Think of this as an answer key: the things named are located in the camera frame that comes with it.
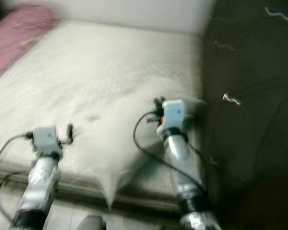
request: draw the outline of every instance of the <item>white wall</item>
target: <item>white wall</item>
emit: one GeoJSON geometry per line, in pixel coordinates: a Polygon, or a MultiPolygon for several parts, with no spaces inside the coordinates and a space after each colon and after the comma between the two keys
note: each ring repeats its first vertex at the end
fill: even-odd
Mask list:
{"type": "MultiPolygon", "coordinates": [[[[214,0],[43,0],[77,20],[201,35],[214,0]]],[[[5,0],[8,6],[34,0],[5,0]]]]}

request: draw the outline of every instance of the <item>dark green fabric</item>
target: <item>dark green fabric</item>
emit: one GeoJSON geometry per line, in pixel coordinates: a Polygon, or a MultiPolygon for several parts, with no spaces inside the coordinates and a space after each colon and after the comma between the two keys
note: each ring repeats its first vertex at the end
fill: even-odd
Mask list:
{"type": "Polygon", "coordinates": [[[288,171],[288,22],[265,7],[288,17],[288,0],[218,0],[204,39],[203,153],[217,204],[288,171]]]}

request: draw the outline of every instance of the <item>wire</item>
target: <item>wire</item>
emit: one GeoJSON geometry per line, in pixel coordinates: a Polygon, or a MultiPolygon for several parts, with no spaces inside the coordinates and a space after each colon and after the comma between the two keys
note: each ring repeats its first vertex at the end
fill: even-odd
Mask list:
{"type": "Polygon", "coordinates": [[[134,129],[133,129],[133,132],[132,132],[132,136],[133,136],[133,141],[135,143],[135,145],[138,147],[138,149],[145,155],[147,155],[148,157],[152,158],[153,160],[167,166],[168,168],[171,168],[179,173],[181,173],[182,175],[188,177],[190,180],[192,180],[194,182],[194,184],[196,186],[198,186],[198,188],[201,190],[201,192],[206,195],[207,194],[207,191],[203,188],[203,186],[198,183],[196,180],[194,180],[190,175],[184,173],[183,171],[179,170],[178,168],[176,168],[175,166],[169,164],[169,163],[166,163],[164,160],[162,160],[161,158],[157,157],[155,154],[145,150],[144,148],[141,147],[141,145],[139,144],[138,140],[136,139],[136,130],[140,124],[140,122],[147,116],[147,115],[150,115],[150,114],[155,114],[154,111],[150,111],[150,112],[147,112],[145,114],[143,114],[139,120],[135,123],[135,126],[134,126],[134,129]]]}
{"type": "Polygon", "coordinates": [[[10,177],[15,176],[15,175],[26,175],[27,172],[26,171],[17,171],[17,172],[12,172],[8,175],[6,175],[5,177],[3,177],[3,179],[0,181],[0,189],[2,187],[2,185],[4,184],[5,181],[7,181],[10,177]]]}
{"type": "MultiPolygon", "coordinates": [[[[2,154],[2,152],[4,151],[4,149],[8,146],[8,144],[10,144],[13,140],[18,139],[18,138],[25,138],[26,135],[17,135],[14,136],[10,139],[8,139],[5,144],[2,146],[2,148],[0,149],[0,155],[2,154]]],[[[10,215],[0,206],[0,212],[6,217],[6,219],[9,222],[12,222],[12,218],[10,217],[10,215]]]]}

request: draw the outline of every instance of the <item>bed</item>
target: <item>bed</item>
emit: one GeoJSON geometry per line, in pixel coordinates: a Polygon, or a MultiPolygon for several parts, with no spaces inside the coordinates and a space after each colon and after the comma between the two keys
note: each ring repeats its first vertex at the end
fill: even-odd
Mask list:
{"type": "MultiPolygon", "coordinates": [[[[23,121],[27,130],[56,124],[63,135],[67,123],[98,115],[149,78],[179,81],[189,95],[200,98],[199,47],[200,40],[187,34],[62,21],[0,77],[0,146],[19,133],[23,121]],[[15,101],[19,94],[25,100],[15,101]],[[59,104],[64,106],[56,111],[59,104]]],[[[199,131],[191,134],[198,146],[199,131]]],[[[0,175],[29,169],[33,159],[28,143],[15,143],[0,161],[0,175]]],[[[68,147],[60,163],[58,196],[105,205],[94,177],[74,167],[77,160],[75,149],[68,147]]],[[[21,176],[14,180],[25,183],[21,176]]],[[[149,161],[112,207],[177,213],[169,170],[149,161]]]]}

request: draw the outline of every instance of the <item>white mattress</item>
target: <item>white mattress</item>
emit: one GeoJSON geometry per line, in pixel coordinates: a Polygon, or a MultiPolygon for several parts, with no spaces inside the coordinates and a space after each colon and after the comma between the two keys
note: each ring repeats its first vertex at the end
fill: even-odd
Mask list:
{"type": "MultiPolygon", "coordinates": [[[[190,35],[62,22],[0,78],[0,146],[8,137],[49,124],[56,124],[63,137],[67,123],[94,118],[151,77],[179,80],[190,95],[200,97],[198,46],[199,40],[190,35]]],[[[28,168],[34,158],[31,152],[28,143],[12,145],[2,157],[2,172],[28,168]]],[[[65,155],[61,187],[68,191],[76,185],[82,189],[79,193],[101,196],[93,186],[94,177],[75,167],[77,153],[67,148],[65,155]]],[[[175,202],[168,202],[172,192],[166,170],[157,167],[154,176],[145,176],[151,167],[143,169],[130,188],[150,194],[143,205],[149,206],[145,199],[155,196],[151,205],[162,206],[157,200],[165,195],[165,206],[175,209],[175,202]]],[[[118,200],[139,203],[136,194],[127,192],[118,200]]]]}

